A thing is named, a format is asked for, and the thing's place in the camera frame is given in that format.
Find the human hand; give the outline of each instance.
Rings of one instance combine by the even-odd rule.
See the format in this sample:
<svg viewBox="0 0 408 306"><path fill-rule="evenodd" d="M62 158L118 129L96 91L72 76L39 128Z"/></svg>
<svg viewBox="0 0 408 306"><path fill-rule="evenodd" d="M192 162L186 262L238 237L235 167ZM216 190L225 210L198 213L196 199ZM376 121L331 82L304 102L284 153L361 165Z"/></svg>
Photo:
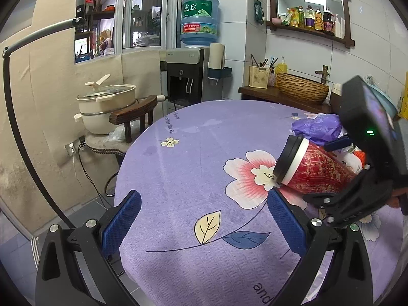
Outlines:
<svg viewBox="0 0 408 306"><path fill-rule="evenodd" d="M393 208L399 208L399 199L397 197L408 193L408 188L400 188L398 190L393 190L392 197L387 201L387 205Z"/></svg>

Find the black lid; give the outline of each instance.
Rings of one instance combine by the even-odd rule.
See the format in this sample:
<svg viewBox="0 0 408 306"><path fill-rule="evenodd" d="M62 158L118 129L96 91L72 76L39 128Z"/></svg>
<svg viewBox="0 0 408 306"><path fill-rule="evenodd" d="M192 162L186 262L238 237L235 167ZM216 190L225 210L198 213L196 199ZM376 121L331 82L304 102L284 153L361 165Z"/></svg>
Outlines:
<svg viewBox="0 0 408 306"><path fill-rule="evenodd" d="M303 140L303 136L292 136L288 137L286 141L285 148L283 149L279 159L276 161L276 165L273 169L273 174L276 177L276 182L281 183L283 178L285 178L286 173L292 164L293 159L300 147Z"/></svg>

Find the purple tablecloth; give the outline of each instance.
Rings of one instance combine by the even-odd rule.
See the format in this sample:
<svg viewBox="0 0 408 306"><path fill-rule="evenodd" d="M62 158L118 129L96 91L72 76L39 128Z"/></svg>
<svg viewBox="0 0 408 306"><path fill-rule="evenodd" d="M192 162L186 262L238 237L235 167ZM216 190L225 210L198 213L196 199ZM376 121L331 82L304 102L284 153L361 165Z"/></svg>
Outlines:
<svg viewBox="0 0 408 306"><path fill-rule="evenodd" d="M270 178L293 122L304 111L259 101L210 101L155 122L128 150L115 205L137 190L142 209L120 253L129 276L157 306L266 305L299 261L265 206ZM281 188L290 203L306 203ZM310 205L309 216L318 216ZM374 299L401 248L402 214L384 206L358 221ZM331 259L327 252L312 299ZM257 294L262 285L266 294Z"/></svg>

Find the faucet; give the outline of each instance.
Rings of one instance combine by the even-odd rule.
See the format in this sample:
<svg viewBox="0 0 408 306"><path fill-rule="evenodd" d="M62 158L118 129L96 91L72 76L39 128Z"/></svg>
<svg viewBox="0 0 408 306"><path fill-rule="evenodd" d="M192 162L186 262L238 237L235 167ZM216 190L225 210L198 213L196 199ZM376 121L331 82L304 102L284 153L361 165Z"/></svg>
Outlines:
<svg viewBox="0 0 408 306"><path fill-rule="evenodd" d="M320 81L322 84L326 84L327 76L329 75L328 73L328 66L323 66L323 70L316 70L315 74L321 74L322 75L322 80Z"/></svg>

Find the red container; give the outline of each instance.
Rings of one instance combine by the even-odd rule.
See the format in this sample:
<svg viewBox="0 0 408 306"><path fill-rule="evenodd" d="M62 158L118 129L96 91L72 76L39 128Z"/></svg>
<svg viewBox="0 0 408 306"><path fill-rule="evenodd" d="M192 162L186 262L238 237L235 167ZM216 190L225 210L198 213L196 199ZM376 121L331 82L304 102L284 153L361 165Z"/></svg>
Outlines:
<svg viewBox="0 0 408 306"><path fill-rule="evenodd" d="M279 183L301 193L338 193L356 174L306 138L289 136L273 171Z"/></svg>

